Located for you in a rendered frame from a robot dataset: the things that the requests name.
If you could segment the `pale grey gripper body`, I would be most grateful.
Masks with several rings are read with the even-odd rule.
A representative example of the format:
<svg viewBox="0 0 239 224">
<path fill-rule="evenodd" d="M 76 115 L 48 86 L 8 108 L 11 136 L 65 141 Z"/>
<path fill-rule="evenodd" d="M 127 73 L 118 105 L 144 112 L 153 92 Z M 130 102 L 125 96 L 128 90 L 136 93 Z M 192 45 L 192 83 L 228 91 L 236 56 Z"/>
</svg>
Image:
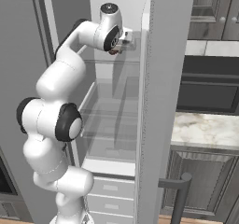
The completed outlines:
<svg viewBox="0 0 239 224">
<path fill-rule="evenodd" d="M 123 37 L 119 40 L 121 50 L 135 50 L 135 38 L 134 37 Z"/>
</svg>

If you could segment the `glass fridge shelf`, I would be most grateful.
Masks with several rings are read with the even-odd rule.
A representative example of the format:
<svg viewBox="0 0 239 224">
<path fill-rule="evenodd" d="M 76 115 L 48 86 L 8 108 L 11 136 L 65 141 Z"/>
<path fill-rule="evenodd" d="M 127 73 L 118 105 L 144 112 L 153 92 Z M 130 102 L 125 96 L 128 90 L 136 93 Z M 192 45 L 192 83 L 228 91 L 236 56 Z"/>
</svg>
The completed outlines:
<svg viewBox="0 0 239 224">
<path fill-rule="evenodd" d="M 94 82 L 79 108 L 84 120 L 82 137 L 135 139 L 138 123 L 138 91 L 125 81 L 116 86 Z"/>
<path fill-rule="evenodd" d="M 136 63 L 140 58 L 140 48 L 138 46 L 126 46 L 119 50 L 119 53 L 111 55 L 108 52 L 83 46 L 78 55 L 86 62 L 96 63 Z"/>
</svg>

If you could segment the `grey fridge door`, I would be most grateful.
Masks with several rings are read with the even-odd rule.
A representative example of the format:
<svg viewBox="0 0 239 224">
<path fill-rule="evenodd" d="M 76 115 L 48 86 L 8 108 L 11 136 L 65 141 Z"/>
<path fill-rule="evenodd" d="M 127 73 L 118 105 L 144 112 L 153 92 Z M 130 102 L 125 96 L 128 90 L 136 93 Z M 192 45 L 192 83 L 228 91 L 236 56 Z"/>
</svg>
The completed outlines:
<svg viewBox="0 0 239 224">
<path fill-rule="evenodd" d="M 142 18 L 134 224 L 158 224 L 193 0 L 150 0 Z"/>
</svg>

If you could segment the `grey fridge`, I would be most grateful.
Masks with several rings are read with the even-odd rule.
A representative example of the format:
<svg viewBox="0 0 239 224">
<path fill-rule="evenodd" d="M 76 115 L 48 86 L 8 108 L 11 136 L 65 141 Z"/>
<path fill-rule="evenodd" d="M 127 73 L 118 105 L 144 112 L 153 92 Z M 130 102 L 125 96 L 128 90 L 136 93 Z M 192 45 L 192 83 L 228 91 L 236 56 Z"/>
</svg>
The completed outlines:
<svg viewBox="0 0 239 224">
<path fill-rule="evenodd" d="M 55 51 L 80 19 L 98 23 L 100 7 L 119 7 L 122 25 L 134 32 L 140 48 L 142 16 L 149 0 L 0 0 L 0 148 L 21 196 L 20 204 L 34 224 L 49 224 L 57 215 L 56 193 L 34 183 L 34 170 L 23 154 L 27 135 L 21 131 L 16 111 L 20 102 L 36 97 L 36 82 L 55 60 Z M 140 58 L 136 63 L 85 62 L 86 77 L 69 96 L 80 106 L 94 82 L 105 80 L 114 86 L 128 81 L 137 87 L 139 103 Z M 88 170 L 94 178 L 133 181 L 135 139 L 82 137 L 63 144 L 72 166 Z"/>
</svg>

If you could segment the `white fridge drawer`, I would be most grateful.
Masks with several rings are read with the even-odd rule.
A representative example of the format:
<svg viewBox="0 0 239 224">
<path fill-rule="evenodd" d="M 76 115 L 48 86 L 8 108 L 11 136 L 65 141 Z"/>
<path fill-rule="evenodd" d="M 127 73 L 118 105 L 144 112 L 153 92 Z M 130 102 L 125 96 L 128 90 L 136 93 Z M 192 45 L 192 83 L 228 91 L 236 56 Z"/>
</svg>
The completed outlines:
<svg viewBox="0 0 239 224">
<path fill-rule="evenodd" d="M 89 195 L 87 202 L 91 211 L 123 216 L 134 215 L 134 202 L 132 200 Z"/>
<path fill-rule="evenodd" d="M 119 217 L 91 212 L 94 224 L 134 224 L 132 217 Z"/>
<path fill-rule="evenodd" d="M 134 197 L 134 182 L 96 176 L 91 194 L 132 199 Z"/>
</svg>

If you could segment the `grey wooden base cupboards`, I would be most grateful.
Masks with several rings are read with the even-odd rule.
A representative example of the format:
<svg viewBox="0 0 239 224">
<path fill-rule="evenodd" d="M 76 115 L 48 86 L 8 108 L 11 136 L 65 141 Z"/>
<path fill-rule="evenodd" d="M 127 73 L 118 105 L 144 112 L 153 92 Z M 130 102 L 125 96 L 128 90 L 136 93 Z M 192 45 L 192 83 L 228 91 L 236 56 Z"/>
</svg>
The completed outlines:
<svg viewBox="0 0 239 224">
<path fill-rule="evenodd" d="M 167 178 L 192 175 L 182 217 L 226 222 L 238 196 L 238 165 L 234 155 L 171 150 Z"/>
</svg>

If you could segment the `grey wooden wall cupboards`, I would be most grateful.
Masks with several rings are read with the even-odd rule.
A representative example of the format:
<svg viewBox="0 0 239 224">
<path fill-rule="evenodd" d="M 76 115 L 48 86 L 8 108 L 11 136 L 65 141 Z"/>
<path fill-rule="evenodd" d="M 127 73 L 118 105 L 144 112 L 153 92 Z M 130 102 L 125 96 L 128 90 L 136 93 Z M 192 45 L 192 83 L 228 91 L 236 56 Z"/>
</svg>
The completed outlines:
<svg viewBox="0 0 239 224">
<path fill-rule="evenodd" d="M 193 0 L 188 39 L 239 41 L 239 0 Z"/>
</svg>

